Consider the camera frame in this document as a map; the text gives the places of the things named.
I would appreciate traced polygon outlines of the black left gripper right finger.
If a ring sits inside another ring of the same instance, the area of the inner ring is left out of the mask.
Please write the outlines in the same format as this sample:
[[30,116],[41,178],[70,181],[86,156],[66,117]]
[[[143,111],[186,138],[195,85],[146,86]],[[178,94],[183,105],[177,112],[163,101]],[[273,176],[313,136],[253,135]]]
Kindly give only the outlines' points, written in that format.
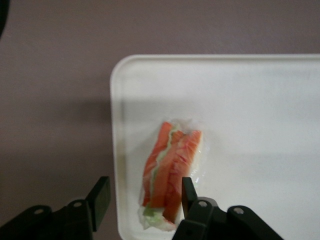
[[197,195],[190,177],[182,178],[184,219],[177,227],[174,240],[281,240],[252,209],[235,205],[225,212],[217,202]]

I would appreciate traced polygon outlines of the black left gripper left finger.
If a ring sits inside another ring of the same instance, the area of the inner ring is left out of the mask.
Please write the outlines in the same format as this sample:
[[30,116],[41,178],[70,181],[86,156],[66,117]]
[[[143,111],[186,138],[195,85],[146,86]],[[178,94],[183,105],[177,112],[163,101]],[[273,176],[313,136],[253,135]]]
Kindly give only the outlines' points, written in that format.
[[102,176],[84,199],[57,211],[34,205],[0,227],[2,240],[92,240],[111,200],[108,176]]

